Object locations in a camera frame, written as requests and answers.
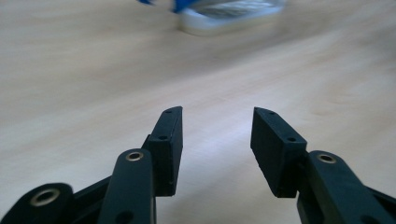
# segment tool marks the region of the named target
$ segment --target metal screw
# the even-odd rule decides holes
[[[43,189],[30,200],[30,204],[34,207],[49,204],[55,201],[60,194],[58,189]]]

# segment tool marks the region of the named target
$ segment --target black plastic part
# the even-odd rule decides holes
[[[305,168],[324,223],[394,223],[341,158],[329,152],[312,151]]]
[[[73,224],[96,223],[105,198],[110,177],[75,193]]]
[[[98,223],[155,223],[155,196],[149,151],[131,149],[119,155]]]
[[[388,196],[387,194],[379,192],[378,190],[370,189],[368,187],[366,188],[370,190],[376,200],[382,205],[385,210],[387,210],[387,212],[393,217],[393,220],[396,223],[396,199]]]
[[[163,111],[143,148],[147,149],[153,158],[155,195],[175,195],[183,149],[181,106]]]
[[[63,183],[46,184],[23,195],[4,216],[1,224],[69,223],[73,190]]]
[[[250,147],[268,185],[278,198],[297,193],[296,164],[306,157],[306,141],[277,113],[254,108]]]

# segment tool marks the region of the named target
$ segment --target table surface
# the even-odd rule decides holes
[[[180,32],[170,7],[0,2],[1,217],[37,186],[111,175],[176,105],[184,149],[158,223],[300,223],[249,148],[254,106],[396,197],[394,0],[289,1],[277,20],[212,37]]]

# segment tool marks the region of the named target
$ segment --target blurred object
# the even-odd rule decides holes
[[[395,223],[396,200],[365,187],[347,164],[306,141],[277,113],[254,109],[250,146],[273,194],[294,198],[304,224]]]
[[[179,28],[192,35],[216,35],[270,21],[284,0],[203,0],[180,12]]]

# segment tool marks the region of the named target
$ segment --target screw hole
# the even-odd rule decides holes
[[[140,161],[143,158],[143,153],[141,152],[131,152],[126,156],[127,161]]]
[[[134,213],[131,211],[121,212],[116,217],[117,224],[128,224],[131,223],[132,220],[134,220]]]
[[[364,224],[380,224],[378,220],[370,216],[361,216],[361,221]]]
[[[58,189],[43,189],[30,200],[30,204],[34,207],[47,205],[55,201],[60,194]]]
[[[332,156],[325,155],[325,154],[320,154],[318,155],[318,159],[320,161],[326,162],[326,163],[336,163],[337,160],[333,158]]]

